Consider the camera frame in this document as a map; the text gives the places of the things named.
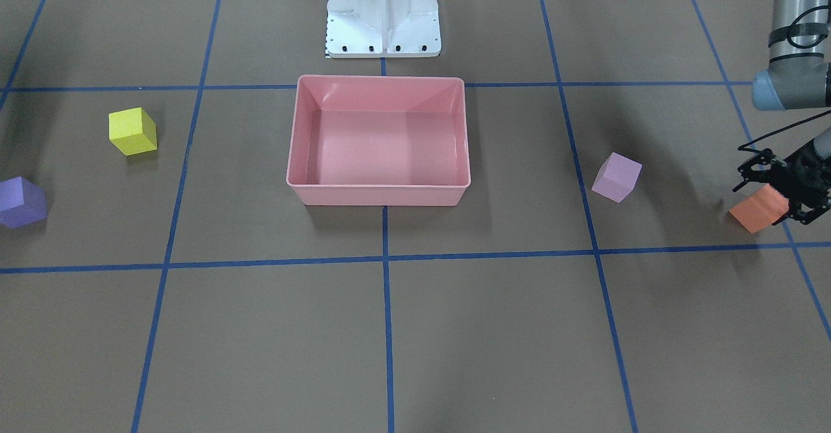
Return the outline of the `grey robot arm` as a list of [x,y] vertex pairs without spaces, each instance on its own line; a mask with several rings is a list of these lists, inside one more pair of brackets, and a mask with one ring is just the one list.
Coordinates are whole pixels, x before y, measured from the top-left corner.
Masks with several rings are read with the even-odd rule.
[[[761,111],[810,110],[829,115],[829,0],[774,0],[767,46],[769,62],[751,84],[754,107]],[[756,149],[754,141],[738,149],[750,158],[738,167],[742,185],[759,182],[787,202],[780,220],[810,224],[829,211],[829,131],[808,140],[787,156]]]

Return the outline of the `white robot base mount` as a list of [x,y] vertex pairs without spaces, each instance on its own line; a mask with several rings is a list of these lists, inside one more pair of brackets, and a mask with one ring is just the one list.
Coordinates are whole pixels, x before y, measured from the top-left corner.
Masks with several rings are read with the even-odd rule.
[[441,50],[438,0],[327,0],[329,58],[430,58]]

